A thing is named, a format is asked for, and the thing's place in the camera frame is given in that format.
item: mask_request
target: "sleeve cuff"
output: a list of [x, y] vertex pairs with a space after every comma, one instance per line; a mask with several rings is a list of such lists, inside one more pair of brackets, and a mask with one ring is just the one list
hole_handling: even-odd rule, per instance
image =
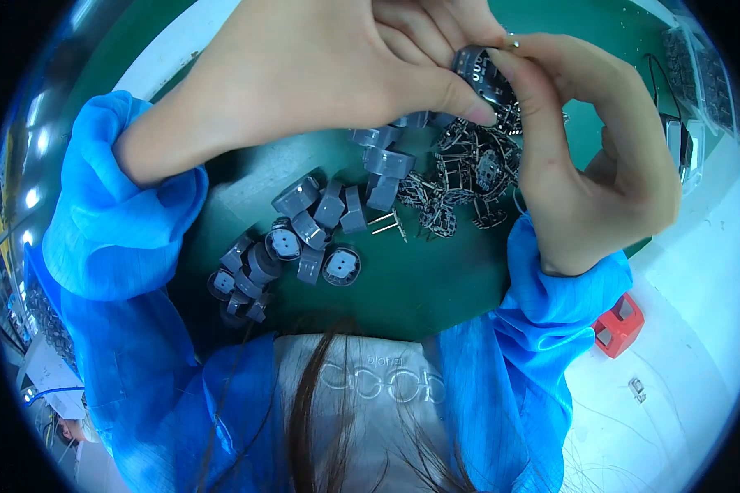
[[113, 144], [149, 108], [128, 92], [113, 92], [90, 99], [74, 121], [42, 252], [55, 281], [80, 297], [125, 300], [164, 286], [205, 202], [202, 166], [148, 190], [118, 167]]
[[531, 350], [543, 350], [539, 344], [549, 336], [587, 328], [633, 287], [622, 251], [575, 278], [544, 274], [529, 214], [523, 214], [510, 232], [507, 264], [511, 288], [494, 314], [521, 330], [524, 338], [516, 339]]

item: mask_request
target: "fingernail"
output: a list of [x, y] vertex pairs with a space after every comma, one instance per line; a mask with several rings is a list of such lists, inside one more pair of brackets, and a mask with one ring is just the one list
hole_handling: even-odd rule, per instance
[[483, 127], [489, 127], [496, 124], [496, 113], [494, 112], [491, 105], [484, 101], [477, 101], [474, 105], [469, 108], [469, 111], [464, 115], [466, 120], [470, 122], [482, 125]]

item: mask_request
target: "hand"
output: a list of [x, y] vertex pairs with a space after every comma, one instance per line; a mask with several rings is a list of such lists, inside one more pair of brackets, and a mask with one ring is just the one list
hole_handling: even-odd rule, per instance
[[[582, 274], [675, 222], [680, 180], [636, 70], [567, 35], [515, 35], [506, 45], [489, 54], [521, 106], [519, 186], [543, 271]], [[605, 124], [601, 150], [583, 172], [571, 161], [562, 123], [562, 106], [571, 99], [592, 103]]]
[[[415, 111], [492, 124], [491, 107], [444, 69], [456, 47], [474, 40], [466, 29], [476, 28], [495, 44], [505, 34], [485, 0], [244, 0], [192, 72], [124, 132], [115, 154], [136, 184], [151, 186], [230, 149], [372, 128]], [[439, 64], [417, 64], [415, 50]]]

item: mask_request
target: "brown hair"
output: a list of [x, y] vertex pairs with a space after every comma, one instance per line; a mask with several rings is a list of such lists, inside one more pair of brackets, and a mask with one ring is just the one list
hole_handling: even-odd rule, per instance
[[[252, 330], [250, 327], [247, 330], [244, 342], [249, 340], [249, 334]], [[293, 487], [293, 491], [296, 493], [338, 493], [342, 490], [343, 483], [345, 482], [345, 474], [348, 469], [350, 462], [349, 457], [349, 436], [350, 427], [352, 426], [352, 420], [347, 419], [341, 420], [338, 423], [338, 438], [333, 447], [331, 447], [330, 457], [326, 463], [324, 475], [321, 480], [318, 481], [316, 478], [315, 467], [312, 462], [312, 401], [315, 396], [318, 379], [320, 376], [321, 369], [326, 361], [326, 355], [329, 352], [331, 344], [335, 340], [337, 334], [356, 334], [356, 324], [351, 319], [343, 318], [337, 321], [331, 328], [324, 333], [323, 338], [319, 341], [315, 350], [301, 374], [301, 379], [296, 388], [296, 393], [291, 405], [288, 424], [286, 427], [286, 445], [287, 445], [287, 460], [289, 463], [290, 470], [290, 483]], [[347, 338], [343, 339], [347, 348]], [[223, 391], [222, 399], [217, 408], [215, 423], [219, 417], [219, 413], [225, 403], [225, 394], [230, 384], [230, 380], [233, 378], [237, 361], [241, 356], [241, 350], [237, 351], [236, 361], [234, 362], [233, 370], [231, 371], [230, 377], [227, 379], [225, 390]], [[345, 368], [345, 374], [343, 378], [347, 380], [348, 370], [347, 364], [343, 365]], [[346, 406], [348, 399], [343, 396], [341, 401], [341, 412], [340, 417], [346, 416]], [[266, 417], [260, 425], [255, 436], [252, 438], [250, 443], [247, 445], [242, 453], [238, 454], [238, 459], [223, 472], [214, 483], [214, 486], [210, 489], [211, 491], [218, 491], [221, 486], [225, 484], [227, 479], [232, 475], [233, 472], [237, 471], [238, 465], [241, 463], [246, 455], [246, 452], [252, 445], [266, 425], [266, 421], [271, 414], [272, 403], [269, 403], [269, 407], [266, 410]], [[461, 493], [461, 492], [473, 492], [476, 491], [472, 484], [471, 478], [469, 478], [468, 471], [460, 454], [460, 449], [457, 441], [453, 440], [454, 443], [454, 460], [457, 466], [458, 473], [455, 474], [449, 465], [444, 461], [444, 458], [440, 457], [435, 451], [435, 447], [432, 441], [428, 438], [427, 433], [424, 429], [416, 422], [412, 426], [405, 425], [404, 433], [407, 438], [412, 441], [416, 449], [416, 457], [409, 458], [398, 449], [395, 451], [387, 450], [386, 466], [380, 473], [378, 480], [375, 485], [369, 489], [369, 491], [376, 491], [378, 487], [384, 482], [386, 477], [386, 471], [389, 467], [388, 454], [397, 454], [404, 463], [414, 470], [416, 476], [424, 483], [425, 488], [429, 488], [435, 493]], [[200, 472], [199, 486], [197, 492], [205, 491], [205, 483], [207, 478], [208, 462], [211, 456], [211, 450], [214, 446], [214, 438], [216, 433], [216, 425], [211, 427], [211, 432], [208, 440], [207, 452], [203, 457], [203, 465]]]

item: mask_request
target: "wrist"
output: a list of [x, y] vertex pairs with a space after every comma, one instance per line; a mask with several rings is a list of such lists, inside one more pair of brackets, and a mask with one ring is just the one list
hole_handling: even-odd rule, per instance
[[113, 145], [120, 169], [148, 189], [228, 151], [227, 140], [210, 132], [207, 117], [179, 88], [128, 126]]

